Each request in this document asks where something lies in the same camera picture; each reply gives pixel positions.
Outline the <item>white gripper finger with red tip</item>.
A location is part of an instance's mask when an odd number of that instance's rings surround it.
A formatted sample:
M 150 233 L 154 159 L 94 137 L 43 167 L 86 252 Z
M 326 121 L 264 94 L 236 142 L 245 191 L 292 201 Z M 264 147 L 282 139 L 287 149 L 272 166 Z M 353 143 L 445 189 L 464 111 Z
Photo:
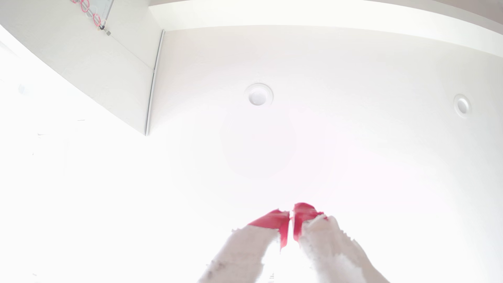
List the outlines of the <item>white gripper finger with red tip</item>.
M 286 246 L 289 222 L 289 211 L 275 209 L 232 231 L 198 282 L 257 282 L 268 248 Z
M 334 216 L 308 203 L 294 205 L 293 238 L 318 282 L 389 282 L 361 245 L 339 227 Z

